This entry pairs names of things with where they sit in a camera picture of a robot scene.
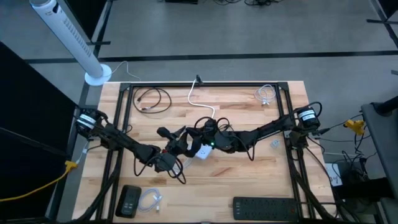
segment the yellow cable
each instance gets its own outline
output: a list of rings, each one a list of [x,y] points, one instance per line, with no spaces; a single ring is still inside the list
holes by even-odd
[[[65,165],[67,166],[67,167],[65,168],[65,172],[64,172],[59,178],[57,178],[57,179],[51,181],[50,183],[48,183],[48,184],[46,184],[46,185],[44,185],[44,186],[42,186],[42,187],[37,188],[37,189],[35,189],[35,190],[33,190],[33,191],[29,192],[29,193],[26,193],[26,194],[24,194],[24,195],[20,195],[20,196],[16,196],[16,197],[11,197],[11,198],[3,198],[3,199],[0,199],[0,202],[8,202],[8,201],[11,201],[11,200],[17,200],[17,199],[21,199],[21,198],[27,197],[27,196],[29,196],[29,195],[31,195],[31,194],[34,194],[34,193],[36,193],[36,192],[38,192],[38,191],[40,191],[40,190],[42,190],[42,189],[44,189],[44,188],[46,188],[46,187],[52,185],[52,184],[57,183],[60,179],[64,178],[72,169],[74,169],[74,168],[77,167],[77,164],[74,163],[74,162],[71,162],[71,161],[66,161],[66,162],[65,162]]]

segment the wooden tabletop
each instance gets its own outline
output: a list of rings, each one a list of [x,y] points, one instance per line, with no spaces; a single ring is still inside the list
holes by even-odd
[[[293,107],[307,105],[308,97],[304,83],[288,83]],[[106,83],[102,90],[98,109],[104,111],[110,121],[114,117],[119,86],[120,83]],[[270,105],[261,106],[261,102],[253,95],[256,89],[254,87],[200,87],[194,89],[191,101],[214,106],[215,119],[227,117],[236,131],[252,130],[279,117],[277,103],[273,101]],[[211,109],[192,106],[188,103],[189,88],[164,88],[164,90],[170,94],[173,103],[166,112],[142,114],[132,106],[129,118],[132,131],[128,135],[136,141],[162,148],[167,140],[156,133],[158,127],[165,126],[173,132],[184,125],[193,126],[195,121],[203,116],[211,116]],[[158,93],[151,91],[138,105],[139,107],[151,106],[157,102],[158,98]],[[122,111],[125,110],[125,102],[126,96]],[[154,110],[161,110],[167,105],[167,97],[162,97],[160,105]],[[280,142],[277,149],[270,145],[275,139]],[[312,142],[309,143],[311,151],[323,162],[321,149]],[[87,209],[100,191],[106,153],[106,149],[98,148],[87,155],[74,218],[79,217]],[[334,202],[330,182],[322,168],[307,151],[304,151],[304,159],[312,192],[321,202]],[[118,194],[126,184],[139,186],[142,192],[155,187],[163,195],[160,212],[156,212],[155,209],[146,213],[137,211],[134,219],[115,216],[114,222],[236,222],[232,213],[232,199],[235,196],[293,198],[282,134],[259,141],[253,162],[248,159],[246,153],[227,154],[219,150],[213,150],[204,161],[194,159],[192,164],[184,169],[187,178],[186,185],[171,179],[166,172],[156,173],[153,168],[147,168],[141,176],[135,177],[133,160],[133,154],[125,151]],[[302,201],[305,201],[302,191],[300,194]],[[104,217],[107,215],[109,198],[110,191],[105,200]],[[336,212],[334,205],[325,205],[325,208],[332,215]],[[307,206],[303,206],[303,210],[307,214]]]

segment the electrical outlet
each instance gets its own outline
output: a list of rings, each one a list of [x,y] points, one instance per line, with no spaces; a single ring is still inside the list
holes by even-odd
[[[204,159],[206,159],[209,156],[209,154],[211,153],[211,150],[212,150],[211,146],[201,145],[201,148],[195,154],[195,157],[204,160]]]

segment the gray floor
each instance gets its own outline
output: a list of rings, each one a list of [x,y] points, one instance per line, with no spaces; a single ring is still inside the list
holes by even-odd
[[[363,0],[285,0],[270,7],[249,7],[243,2],[219,6],[212,0],[201,4],[166,4],[156,0],[120,0],[113,3],[100,57],[248,54],[292,52],[339,52],[397,50],[370,3]],[[22,58],[70,58],[28,1],[0,1],[0,40]],[[190,60],[130,62],[130,70],[142,81],[193,80],[303,80],[310,101],[323,103],[322,126],[327,127],[359,113],[360,106],[397,95],[398,56],[277,58],[239,60]],[[115,69],[118,63],[107,63]],[[83,69],[77,63],[32,65],[73,101],[83,86]],[[125,65],[111,81],[136,81]],[[101,88],[90,88],[86,104],[98,104]],[[344,128],[325,134],[329,139],[352,139]],[[76,144],[80,155],[84,140]],[[353,143],[324,142],[328,152],[353,153]],[[371,139],[363,152],[375,148]],[[325,155],[327,161],[341,156]],[[377,156],[367,164],[371,177],[384,172]],[[61,220],[72,214],[79,172],[68,177],[67,197]]]

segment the power strip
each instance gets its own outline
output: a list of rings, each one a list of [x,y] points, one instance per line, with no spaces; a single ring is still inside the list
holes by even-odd
[[[211,146],[201,145],[199,151],[195,154],[195,157],[205,160],[211,153]]]

